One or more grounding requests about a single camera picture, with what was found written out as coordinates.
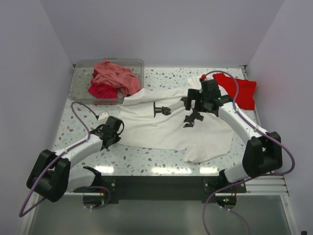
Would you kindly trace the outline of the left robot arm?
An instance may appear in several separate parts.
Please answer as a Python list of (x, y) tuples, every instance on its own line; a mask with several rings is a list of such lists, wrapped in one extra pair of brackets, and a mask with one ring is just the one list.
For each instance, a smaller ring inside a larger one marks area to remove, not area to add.
[(56, 202), (68, 189), (70, 170), (88, 156), (120, 141), (124, 122), (109, 116), (104, 124), (92, 130), (77, 143), (58, 150), (42, 151), (27, 179), (26, 186), (51, 202)]

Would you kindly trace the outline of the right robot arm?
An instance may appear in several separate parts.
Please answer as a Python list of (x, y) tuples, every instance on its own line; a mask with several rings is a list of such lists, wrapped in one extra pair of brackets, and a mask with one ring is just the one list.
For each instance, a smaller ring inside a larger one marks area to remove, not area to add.
[(203, 120), (202, 113), (211, 113), (225, 121), (245, 143), (242, 162), (219, 172), (214, 189), (230, 192), (235, 183), (247, 178), (256, 178), (282, 167), (281, 137), (277, 132), (268, 132), (258, 127), (245, 114), (230, 95), (222, 95), (216, 80), (201, 80), (201, 89), (189, 89), (184, 102), (187, 126), (195, 120)]

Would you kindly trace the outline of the white printed t shirt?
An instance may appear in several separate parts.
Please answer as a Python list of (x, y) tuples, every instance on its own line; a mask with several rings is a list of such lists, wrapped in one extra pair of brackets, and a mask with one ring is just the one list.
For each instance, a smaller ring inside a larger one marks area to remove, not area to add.
[(199, 89), (195, 77), (188, 78), (186, 88), (142, 89), (124, 99), (118, 118), (124, 122), (120, 144), (164, 149), (184, 150), (185, 162), (194, 164), (226, 155), (231, 148), (233, 129), (214, 114), (204, 113), (194, 127), (184, 127), (189, 111), (180, 107), (170, 115), (154, 115), (153, 105), (170, 107), (184, 96), (189, 88)]

